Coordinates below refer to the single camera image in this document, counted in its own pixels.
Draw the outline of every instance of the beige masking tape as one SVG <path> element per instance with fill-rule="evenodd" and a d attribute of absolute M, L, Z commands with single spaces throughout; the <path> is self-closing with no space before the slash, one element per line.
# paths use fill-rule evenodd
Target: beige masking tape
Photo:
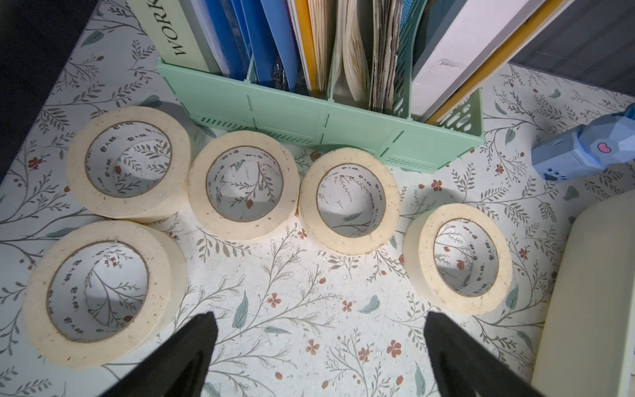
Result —
<path fill-rule="evenodd" d="M 397 229 L 401 198 L 390 170 L 346 147 L 320 157 L 300 188 L 300 216 L 313 237 L 342 255 L 364 255 Z"/>
<path fill-rule="evenodd" d="M 299 188 L 289 150 L 260 132 L 216 138 L 190 170 L 196 218 L 213 234 L 234 241 L 261 238 L 286 222 L 297 208 Z"/>
<path fill-rule="evenodd" d="M 443 205 L 415 219 L 403 258 L 421 296 L 460 314 L 494 310 L 512 283 L 505 236 L 487 215 L 465 204 Z"/>
<path fill-rule="evenodd" d="M 129 106 L 92 119 L 69 148 L 72 195 L 113 219 L 152 222 L 187 204 L 191 163 L 187 132 L 171 116 Z"/>
<path fill-rule="evenodd" d="M 95 222 L 37 264 L 22 304 L 25 327 L 56 364 L 109 363 L 172 321 L 186 279 L 183 254 L 165 234 L 125 220 Z"/>

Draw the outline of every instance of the desk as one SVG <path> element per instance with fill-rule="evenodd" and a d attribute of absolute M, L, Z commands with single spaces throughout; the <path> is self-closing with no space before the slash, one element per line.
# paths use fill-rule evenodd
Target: desk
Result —
<path fill-rule="evenodd" d="M 490 314 L 448 314 L 529 380 L 572 222 L 598 200 L 635 185 L 633 163 L 558 185 L 531 167 L 537 142 L 622 111 L 633 98 L 508 65 L 484 86 L 484 145 L 433 175 L 392 168 L 403 199 L 401 221 L 394 239 L 377 252 L 352 259 L 324 253 L 299 219 L 238 248 L 211 235 L 185 209 L 151 225 L 175 239 L 188 261 L 189 289 L 174 324 L 115 363 L 81 371 L 49 364 L 24 331 L 24 286 L 56 240 L 100 220 L 67 188 L 68 146 L 89 119 L 119 106 L 184 114 L 155 70 L 156 59 L 125 3 L 105 0 L 0 187 L 2 396 L 96 396 L 189 316 L 208 310 L 219 318 L 220 331 L 204 396 L 437 395 L 422 334 L 427 312 L 436 308 L 415 293 L 400 257 L 404 232 L 417 215 L 456 202 L 479 208 L 507 236 L 514 282 L 506 302 Z M 186 128 L 198 147 L 222 133 Z M 289 148 L 304 175 L 317 154 Z M 272 266 L 273 243 L 283 260 L 299 257 L 289 278 L 270 281 L 262 269 Z M 246 326 L 235 330 L 232 319 L 243 296 Z M 360 312 L 374 296 L 379 306 Z"/>

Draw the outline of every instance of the yellow folder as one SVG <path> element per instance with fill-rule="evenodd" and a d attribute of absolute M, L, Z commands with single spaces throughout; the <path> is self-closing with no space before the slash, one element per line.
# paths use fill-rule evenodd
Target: yellow folder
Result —
<path fill-rule="evenodd" d="M 307 70 L 309 80 L 307 83 L 311 87 L 311 95 L 317 97 L 320 95 L 318 86 L 318 67 L 316 65 L 315 47 L 313 45 L 313 32 L 311 31 L 311 16 L 309 15 L 308 0 L 295 0 L 295 12 L 298 17 L 298 26 L 302 37 L 302 51 L 300 54 L 307 62 Z"/>

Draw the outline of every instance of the blue figurine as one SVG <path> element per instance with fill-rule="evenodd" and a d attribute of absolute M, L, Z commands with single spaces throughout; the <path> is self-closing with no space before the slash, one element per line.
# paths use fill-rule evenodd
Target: blue figurine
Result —
<path fill-rule="evenodd" d="M 545 180 L 570 180 L 635 158 L 635 104 L 551 138 L 531 150 L 531 162 Z"/>

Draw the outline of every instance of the black fabric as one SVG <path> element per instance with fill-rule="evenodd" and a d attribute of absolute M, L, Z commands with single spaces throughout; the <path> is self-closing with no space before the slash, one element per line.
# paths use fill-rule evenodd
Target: black fabric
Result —
<path fill-rule="evenodd" d="M 98 0 L 0 1 L 0 180 Z"/>

